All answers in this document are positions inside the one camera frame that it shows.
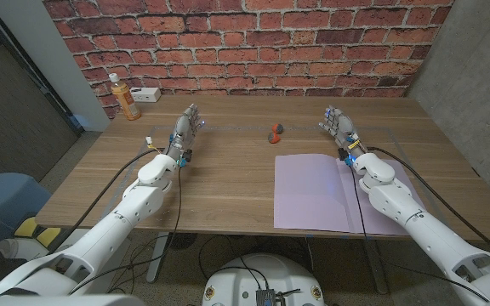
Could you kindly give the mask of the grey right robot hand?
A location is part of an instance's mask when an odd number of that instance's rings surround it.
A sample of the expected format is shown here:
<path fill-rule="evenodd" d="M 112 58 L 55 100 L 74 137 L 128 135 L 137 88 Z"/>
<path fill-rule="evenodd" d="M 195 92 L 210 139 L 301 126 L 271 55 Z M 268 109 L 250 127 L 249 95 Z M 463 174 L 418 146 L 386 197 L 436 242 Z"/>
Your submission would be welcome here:
<path fill-rule="evenodd" d="M 336 145 L 349 156 L 358 157 L 368 151 L 363 147 L 352 120 L 339 108 L 330 105 L 319 127 L 327 131 Z"/>

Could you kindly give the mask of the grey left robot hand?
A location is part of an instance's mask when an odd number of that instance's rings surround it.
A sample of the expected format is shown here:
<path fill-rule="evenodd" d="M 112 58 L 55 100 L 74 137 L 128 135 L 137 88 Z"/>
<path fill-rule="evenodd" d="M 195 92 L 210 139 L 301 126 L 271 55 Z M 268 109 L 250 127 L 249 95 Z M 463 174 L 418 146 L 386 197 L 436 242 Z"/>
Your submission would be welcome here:
<path fill-rule="evenodd" d="M 190 150 L 194 144 L 197 132 L 204 125 L 205 121 L 201 118 L 197 105 L 191 104 L 185 109 L 175 124 L 174 131 L 172 132 L 173 138 L 166 155 L 178 159 L 183 153 Z"/>

